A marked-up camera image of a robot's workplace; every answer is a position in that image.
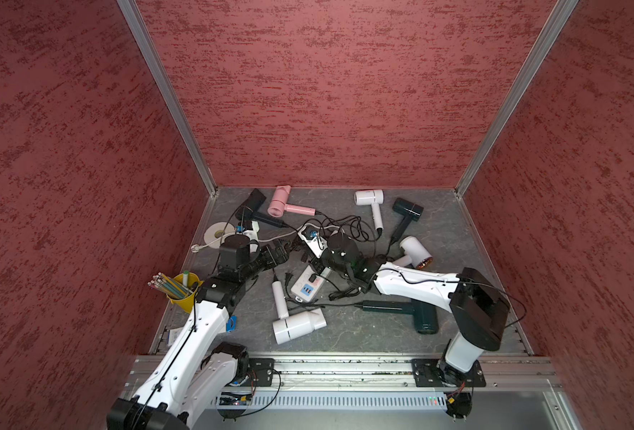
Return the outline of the white power strip coloured sockets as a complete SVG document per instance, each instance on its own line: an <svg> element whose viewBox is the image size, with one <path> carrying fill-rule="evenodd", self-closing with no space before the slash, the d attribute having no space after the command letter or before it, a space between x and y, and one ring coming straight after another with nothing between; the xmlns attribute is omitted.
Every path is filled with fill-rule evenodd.
<svg viewBox="0 0 634 430"><path fill-rule="evenodd" d="M306 248L308 266L297 278L290 290L293 298L299 303L313 302L332 273L332 270L325 265L322 258L316 258L308 247Z"/></svg>

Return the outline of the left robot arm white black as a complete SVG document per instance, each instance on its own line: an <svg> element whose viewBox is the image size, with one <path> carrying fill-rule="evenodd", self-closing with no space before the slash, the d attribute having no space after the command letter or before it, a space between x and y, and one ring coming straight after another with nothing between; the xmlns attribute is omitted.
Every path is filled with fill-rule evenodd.
<svg viewBox="0 0 634 430"><path fill-rule="evenodd" d="M247 282L286 263L291 252L288 240L275 239L257 252L251 243L234 234L221 244L216 272L196 288L183 332L137 392L114 402L107 428L189 429L225 386L246 378L246 348L212 343L245 296Z"/></svg>

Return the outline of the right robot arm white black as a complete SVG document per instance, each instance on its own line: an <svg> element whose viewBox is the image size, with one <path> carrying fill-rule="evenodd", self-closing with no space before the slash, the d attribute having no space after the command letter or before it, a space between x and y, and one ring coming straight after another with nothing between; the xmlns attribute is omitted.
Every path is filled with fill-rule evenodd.
<svg viewBox="0 0 634 430"><path fill-rule="evenodd" d="M362 292L376 288L382 295L406 297L450 313L458 333L445 348L435 373L443 384L459 386L483 353L500 349L511 310L509 300L475 269L428 272L432 256L413 236L402 240L401 249L403 256L393 262L385 256L366 258L350 236L334 233L326 239L321 260L345 274Z"/></svg>

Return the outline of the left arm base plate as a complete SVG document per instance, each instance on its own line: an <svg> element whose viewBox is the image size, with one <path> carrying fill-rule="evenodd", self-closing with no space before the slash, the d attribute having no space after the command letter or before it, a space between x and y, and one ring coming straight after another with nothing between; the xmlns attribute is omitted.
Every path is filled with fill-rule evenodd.
<svg viewBox="0 0 634 430"><path fill-rule="evenodd" d="M274 358L249 358L248 372L241 387L271 387L275 363Z"/></svg>

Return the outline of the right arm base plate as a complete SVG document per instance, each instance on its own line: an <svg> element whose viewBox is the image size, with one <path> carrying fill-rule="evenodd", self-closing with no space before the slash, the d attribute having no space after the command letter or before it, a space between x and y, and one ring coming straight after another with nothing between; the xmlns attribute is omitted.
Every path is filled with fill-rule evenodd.
<svg viewBox="0 0 634 430"><path fill-rule="evenodd" d="M476 360L468 372L460 372L437 358L415 358L410 361L412 376L418 388L485 388L487 382L480 363Z"/></svg>

